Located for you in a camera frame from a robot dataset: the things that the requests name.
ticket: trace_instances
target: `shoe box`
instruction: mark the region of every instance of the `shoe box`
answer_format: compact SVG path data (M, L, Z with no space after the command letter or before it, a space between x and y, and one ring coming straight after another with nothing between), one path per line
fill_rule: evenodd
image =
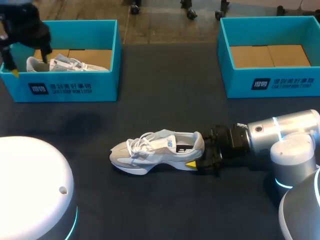
M319 39L313 16L222 18L217 56L227 97L320 96Z
M0 77L17 103L114 102L118 96L121 40L117 20L45 21L51 34L50 58L62 54L108 71L26 72L28 57L38 50L14 44L11 54L19 78L1 66Z

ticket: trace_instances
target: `floor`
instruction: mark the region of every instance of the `floor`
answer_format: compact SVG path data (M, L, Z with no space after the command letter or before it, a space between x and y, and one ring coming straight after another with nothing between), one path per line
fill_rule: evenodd
M123 44L212 43L219 22L215 10L218 0L193 0L198 17L189 20L180 0L142 0L139 15L130 15L130 0L36 0L44 20L117 19ZM229 15L274 15L274 8L231 4Z

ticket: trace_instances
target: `sneaker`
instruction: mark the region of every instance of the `sneaker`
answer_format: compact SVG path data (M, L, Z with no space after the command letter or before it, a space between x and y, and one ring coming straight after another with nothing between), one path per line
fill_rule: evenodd
M42 60L38 60L33 56L28 57L26 60L26 71L28 73L32 72L49 72L50 66L47 63L44 63Z
M58 54L54 59L50 60L50 71L63 72L63 71L108 71L102 66L90 65L80 62L74 58L68 58L62 54Z
M134 175L145 175L158 164L169 164L179 170L192 170L185 164L202 157L205 143L199 132L161 130L128 139L111 149L111 163Z
M96 66L80 62L74 58L68 58L62 54L58 54L54 59L51 59L49 64L38 60L33 56L26 60L27 72L65 72L65 71L108 71L102 66Z

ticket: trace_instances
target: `blue box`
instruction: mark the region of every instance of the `blue box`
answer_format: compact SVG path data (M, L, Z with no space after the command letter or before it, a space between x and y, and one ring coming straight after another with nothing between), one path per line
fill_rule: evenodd
M302 45L311 67L235 68L230 47L270 45ZM217 56L228 98L320 96L320 25L313 16L222 18Z
M26 72L26 60L35 50L11 47L19 78L1 66L0 76L13 100L30 102L116 101L121 64L121 40L116 20L46 21L53 49L112 50L109 71Z

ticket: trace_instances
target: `chair wheel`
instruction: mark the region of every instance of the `chair wheel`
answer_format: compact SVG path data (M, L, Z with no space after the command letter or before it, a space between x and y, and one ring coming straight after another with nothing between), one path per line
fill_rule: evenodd
M286 12L287 11L285 10L285 8L281 5L276 8L276 15L277 16L284 16L286 14Z
M180 1L182 7L185 7L187 5L187 1L186 0L181 0Z
M192 9L188 9L186 12L186 17L190 20L195 19L196 17L198 17L198 15L196 14L195 10Z
M140 7L138 7L137 5L131 5L130 6L130 13L132 15L137 15L140 12Z
M215 19L220 21L220 19L224 16L224 13L222 11L215 11L214 16L215 16Z

